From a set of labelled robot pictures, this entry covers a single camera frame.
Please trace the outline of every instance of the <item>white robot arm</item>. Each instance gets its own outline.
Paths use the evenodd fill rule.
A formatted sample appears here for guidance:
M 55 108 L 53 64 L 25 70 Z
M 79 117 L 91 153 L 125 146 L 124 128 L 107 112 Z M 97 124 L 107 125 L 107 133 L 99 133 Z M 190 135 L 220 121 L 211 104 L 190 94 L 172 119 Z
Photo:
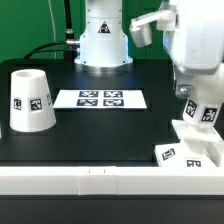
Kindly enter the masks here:
M 122 0 L 85 0 L 86 29 L 76 67 L 94 73 L 129 70 L 128 38 L 122 30 Z
M 170 0 L 157 12 L 132 19 L 130 32 L 138 47 L 151 43 L 148 23 L 164 31 L 163 46 L 182 74 L 212 75 L 224 52 L 224 1 Z
M 152 42 L 148 23 L 157 20 L 174 62 L 176 95 L 188 97 L 184 121 L 172 122 L 180 143 L 156 146 L 160 166 L 224 165 L 224 142 L 213 128 L 224 102 L 223 8 L 222 0 L 170 0 L 131 21 L 133 40 L 142 47 Z

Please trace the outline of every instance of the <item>black cable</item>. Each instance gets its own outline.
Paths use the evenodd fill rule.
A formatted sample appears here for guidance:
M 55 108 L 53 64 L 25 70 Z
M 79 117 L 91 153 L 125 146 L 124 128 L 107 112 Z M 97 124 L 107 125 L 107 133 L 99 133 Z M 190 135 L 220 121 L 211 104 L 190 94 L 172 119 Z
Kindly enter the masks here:
M 53 43 L 44 44 L 44 45 L 41 45 L 41 46 L 39 46 L 39 47 L 33 49 L 30 53 L 26 54 L 23 58 L 24 58 L 24 59 L 30 58 L 30 57 L 33 55 L 33 52 L 42 50 L 42 49 L 44 49 L 44 48 L 52 47 L 52 46 L 57 46 L 57 45 L 65 45 L 65 44 L 66 44 L 66 42 L 64 42 L 64 41 L 58 41 L 58 42 L 53 42 Z
M 72 30 L 70 0 L 64 0 L 64 8 L 65 8 L 66 39 L 75 39 L 75 34 Z
M 68 52 L 68 51 L 77 51 L 77 49 L 62 49 L 62 50 L 43 50 L 43 51 L 32 51 L 29 54 L 27 54 L 24 59 L 29 59 L 32 55 L 38 54 L 38 53 L 49 53 L 49 52 Z
M 147 47 L 144 47 L 145 59 L 147 59 Z

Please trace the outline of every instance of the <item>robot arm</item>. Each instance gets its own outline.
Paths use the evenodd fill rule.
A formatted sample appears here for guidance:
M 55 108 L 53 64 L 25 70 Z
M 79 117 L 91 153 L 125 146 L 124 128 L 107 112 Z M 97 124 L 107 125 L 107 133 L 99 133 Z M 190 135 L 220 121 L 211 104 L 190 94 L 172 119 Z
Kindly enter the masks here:
M 130 32 L 138 47 L 152 42 L 148 23 L 157 21 L 157 29 L 164 31 L 163 46 L 174 63 L 176 95 L 188 98 L 184 121 L 172 122 L 180 143 L 172 149 L 156 146 L 160 166 L 224 164 L 224 141 L 213 128 L 224 102 L 223 8 L 223 0 L 170 0 L 156 13 L 131 21 Z M 205 153 L 206 145 L 213 162 Z
M 148 23 L 163 30 L 163 46 L 174 62 L 176 95 L 187 98 L 195 75 L 213 75 L 224 52 L 224 1 L 170 0 L 157 12 L 131 20 L 137 47 L 152 42 Z

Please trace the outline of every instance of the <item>black surface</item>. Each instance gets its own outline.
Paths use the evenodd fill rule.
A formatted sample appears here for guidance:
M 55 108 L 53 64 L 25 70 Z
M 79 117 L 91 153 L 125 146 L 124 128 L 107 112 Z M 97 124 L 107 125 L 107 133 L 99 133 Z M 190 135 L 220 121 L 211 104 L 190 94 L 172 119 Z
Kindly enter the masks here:
M 55 127 L 24 134 L 9 128 L 10 74 L 47 73 L 52 98 L 59 89 L 141 89 L 147 110 L 57 110 Z M 177 140 L 171 119 L 185 105 L 172 90 L 169 61 L 135 62 L 134 69 L 96 76 L 55 60 L 10 60 L 0 65 L 0 165 L 154 166 L 154 146 Z M 223 112 L 216 128 L 223 135 Z M 223 196 L 0 196 L 0 223 L 223 223 Z
M 101 76 L 77 71 L 73 64 L 61 61 L 43 65 L 41 61 L 31 62 L 34 64 L 9 61 L 1 65 L 0 158 L 4 163 L 85 161 L 152 165 L 154 146 L 176 141 L 170 120 L 179 117 L 185 102 L 174 96 L 169 61 L 137 61 L 132 71 Z M 16 132 L 9 128 L 10 74 L 29 67 L 46 71 L 53 101 L 60 89 L 142 90 L 147 109 L 56 110 L 57 124 L 53 128 L 38 133 Z

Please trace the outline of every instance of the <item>printed marker sheet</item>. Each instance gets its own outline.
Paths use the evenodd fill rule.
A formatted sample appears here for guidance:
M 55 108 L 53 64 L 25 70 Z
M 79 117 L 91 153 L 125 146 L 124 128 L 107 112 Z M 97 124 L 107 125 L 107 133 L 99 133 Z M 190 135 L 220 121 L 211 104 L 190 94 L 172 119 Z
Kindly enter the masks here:
M 54 108 L 146 109 L 141 90 L 60 90 Z

